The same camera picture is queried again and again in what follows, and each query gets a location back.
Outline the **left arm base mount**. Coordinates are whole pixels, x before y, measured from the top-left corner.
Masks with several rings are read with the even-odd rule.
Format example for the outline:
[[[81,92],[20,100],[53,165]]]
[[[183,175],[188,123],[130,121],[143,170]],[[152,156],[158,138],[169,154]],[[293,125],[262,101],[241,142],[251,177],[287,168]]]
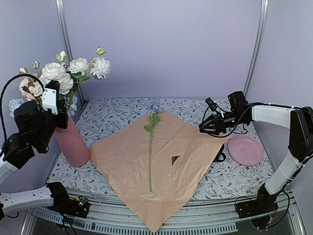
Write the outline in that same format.
[[[52,194],[53,205],[47,208],[60,215],[71,215],[79,218],[87,218],[90,204],[83,196],[70,198],[67,192]]]

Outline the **blue hydrangea flower bunch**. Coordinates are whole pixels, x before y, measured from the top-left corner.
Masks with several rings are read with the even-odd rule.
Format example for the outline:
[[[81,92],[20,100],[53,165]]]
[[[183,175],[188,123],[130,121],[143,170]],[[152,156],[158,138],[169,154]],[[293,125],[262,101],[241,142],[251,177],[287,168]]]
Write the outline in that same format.
[[[70,101],[70,97],[66,97],[66,108],[68,117],[74,116],[75,112],[77,111],[77,97],[74,95],[72,101]],[[14,117],[14,111],[19,108],[25,101],[22,98],[13,98],[9,101],[8,107],[10,110],[10,116]]]

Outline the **white flower leafy stems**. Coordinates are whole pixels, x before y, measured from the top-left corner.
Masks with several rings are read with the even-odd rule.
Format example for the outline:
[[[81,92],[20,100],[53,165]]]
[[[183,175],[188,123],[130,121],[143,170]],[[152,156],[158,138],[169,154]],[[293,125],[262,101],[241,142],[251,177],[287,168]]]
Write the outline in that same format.
[[[73,87],[69,93],[69,105],[73,104],[75,93],[83,83],[92,77],[96,80],[106,79],[111,72],[110,61],[104,57],[105,48],[98,46],[95,53],[96,56],[90,62],[82,57],[69,62],[67,73],[73,80]]]

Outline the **green paper bouquet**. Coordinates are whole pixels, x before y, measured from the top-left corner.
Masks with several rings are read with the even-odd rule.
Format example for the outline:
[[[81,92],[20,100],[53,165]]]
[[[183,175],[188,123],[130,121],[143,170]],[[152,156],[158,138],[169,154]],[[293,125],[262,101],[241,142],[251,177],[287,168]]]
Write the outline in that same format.
[[[149,116],[93,144],[89,151],[92,164],[115,194],[153,233],[192,198],[225,143],[167,111],[159,117],[152,145],[153,192],[148,180],[149,132],[144,129]]]

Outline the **small blue flower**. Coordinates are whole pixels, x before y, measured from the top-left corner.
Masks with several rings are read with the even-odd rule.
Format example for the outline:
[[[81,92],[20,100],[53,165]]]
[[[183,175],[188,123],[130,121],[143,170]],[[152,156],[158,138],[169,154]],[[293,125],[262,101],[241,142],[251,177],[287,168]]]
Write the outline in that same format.
[[[149,115],[149,124],[144,125],[144,129],[149,132],[149,151],[148,151],[148,180],[149,180],[149,191],[153,192],[152,186],[152,145],[155,127],[160,122],[159,113],[162,112],[162,108],[159,102],[152,102],[149,105],[151,114]]]

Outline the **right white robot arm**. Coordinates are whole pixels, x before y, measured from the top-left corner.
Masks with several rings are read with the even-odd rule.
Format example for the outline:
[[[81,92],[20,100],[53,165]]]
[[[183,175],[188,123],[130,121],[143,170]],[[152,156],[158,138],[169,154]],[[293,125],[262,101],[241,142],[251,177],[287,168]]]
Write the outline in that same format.
[[[228,101],[230,110],[224,112],[218,109],[211,98],[205,100],[212,114],[202,118],[200,132],[216,138],[226,138],[240,124],[249,125],[252,122],[284,129],[286,155],[273,175],[258,189],[257,199],[253,202],[255,212],[264,213],[313,157],[313,109],[309,106],[250,103],[242,91],[229,94]]]

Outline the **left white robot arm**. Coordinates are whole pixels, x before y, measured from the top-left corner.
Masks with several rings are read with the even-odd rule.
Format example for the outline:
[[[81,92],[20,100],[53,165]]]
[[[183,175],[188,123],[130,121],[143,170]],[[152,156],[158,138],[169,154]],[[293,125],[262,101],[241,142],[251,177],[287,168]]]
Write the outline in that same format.
[[[31,74],[25,75],[37,81],[43,90],[40,103],[32,100],[23,103],[13,112],[18,132],[7,136],[0,152],[0,181],[3,183],[10,175],[21,169],[35,153],[45,154],[56,128],[66,129],[68,115],[65,102],[60,100],[60,82],[49,81],[44,85]],[[35,207],[50,207],[57,212],[69,212],[73,205],[67,190],[59,183],[49,183],[39,189],[0,195],[0,217],[10,212]]]

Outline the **pale pink rose stem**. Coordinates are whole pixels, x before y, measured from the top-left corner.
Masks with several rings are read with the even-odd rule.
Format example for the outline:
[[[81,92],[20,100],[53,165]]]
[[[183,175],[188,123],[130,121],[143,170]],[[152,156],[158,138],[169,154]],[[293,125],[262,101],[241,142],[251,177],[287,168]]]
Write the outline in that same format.
[[[27,101],[35,100],[38,103],[41,101],[43,90],[36,79],[24,77],[20,82],[19,90]]]

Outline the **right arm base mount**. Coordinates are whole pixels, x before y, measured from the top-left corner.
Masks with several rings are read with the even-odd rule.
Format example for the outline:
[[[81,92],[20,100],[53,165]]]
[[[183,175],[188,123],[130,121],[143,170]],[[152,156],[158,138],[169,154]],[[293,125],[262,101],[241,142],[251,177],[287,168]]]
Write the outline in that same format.
[[[234,204],[235,211],[240,219],[250,217],[251,224],[257,230],[267,230],[277,216],[277,202],[260,202],[246,196],[240,196]]]

